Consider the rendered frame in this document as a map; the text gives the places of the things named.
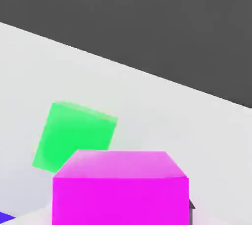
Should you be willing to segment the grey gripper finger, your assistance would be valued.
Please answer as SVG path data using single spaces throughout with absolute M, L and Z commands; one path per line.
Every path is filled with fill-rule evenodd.
M 189 225 L 193 225 L 193 210 L 195 206 L 193 205 L 192 201 L 189 199 Z

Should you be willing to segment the small magenta cube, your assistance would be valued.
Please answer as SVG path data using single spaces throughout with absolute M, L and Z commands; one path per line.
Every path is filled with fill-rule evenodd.
M 189 180 L 162 151 L 76 151 L 53 177 L 52 225 L 189 225 Z

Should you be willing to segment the small blue cube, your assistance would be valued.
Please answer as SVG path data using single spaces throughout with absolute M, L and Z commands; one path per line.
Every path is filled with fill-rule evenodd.
M 12 219 L 14 219 L 15 217 L 11 216 L 11 215 L 8 215 L 6 213 L 2 213 L 0 212 L 0 224 L 4 223 L 4 222 L 7 222 L 7 221 L 10 221 Z

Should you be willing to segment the large green box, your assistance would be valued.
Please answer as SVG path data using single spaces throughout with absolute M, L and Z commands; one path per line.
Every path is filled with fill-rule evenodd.
M 70 102 L 51 105 L 32 166 L 56 173 L 76 150 L 107 150 L 118 118 Z

